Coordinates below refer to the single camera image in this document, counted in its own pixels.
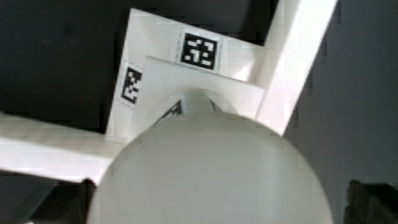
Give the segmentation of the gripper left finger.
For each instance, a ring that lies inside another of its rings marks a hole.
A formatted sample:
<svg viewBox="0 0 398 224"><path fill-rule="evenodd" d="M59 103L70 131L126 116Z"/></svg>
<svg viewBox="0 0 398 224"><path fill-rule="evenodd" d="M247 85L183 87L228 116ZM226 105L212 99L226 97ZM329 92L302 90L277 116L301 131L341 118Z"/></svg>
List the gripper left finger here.
<svg viewBox="0 0 398 224"><path fill-rule="evenodd" d="M86 224L96 184L61 181L25 224Z"/></svg>

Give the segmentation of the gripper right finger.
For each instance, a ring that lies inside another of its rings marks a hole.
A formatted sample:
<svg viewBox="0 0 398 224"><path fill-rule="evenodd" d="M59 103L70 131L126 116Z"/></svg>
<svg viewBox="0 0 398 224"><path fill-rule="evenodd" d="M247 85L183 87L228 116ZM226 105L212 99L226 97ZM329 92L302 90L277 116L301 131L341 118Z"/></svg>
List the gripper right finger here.
<svg viewBox="0 0 398 224"><path fill-rule="evenodd" d="M398 187L350 181L343 224L398 224Z"/></svg>

